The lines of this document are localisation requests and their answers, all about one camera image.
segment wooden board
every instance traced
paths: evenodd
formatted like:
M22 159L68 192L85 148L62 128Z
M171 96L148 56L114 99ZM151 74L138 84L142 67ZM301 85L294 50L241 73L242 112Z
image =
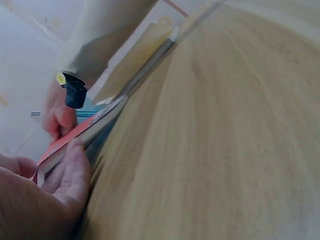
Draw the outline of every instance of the wooden board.
M173 31L171 25L151 23L128 54L119 62L94 98L94 102L112 102L126 84L151 58Z
M112 130L79 239L319 239L320 8L274 1L295 29L261 2L181 28L199 24Z

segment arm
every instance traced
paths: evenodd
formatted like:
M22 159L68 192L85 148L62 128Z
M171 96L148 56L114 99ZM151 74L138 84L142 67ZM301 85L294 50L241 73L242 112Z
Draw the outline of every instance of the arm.
M56 71L90 88L157 0L86 0L72 37L57 59Z

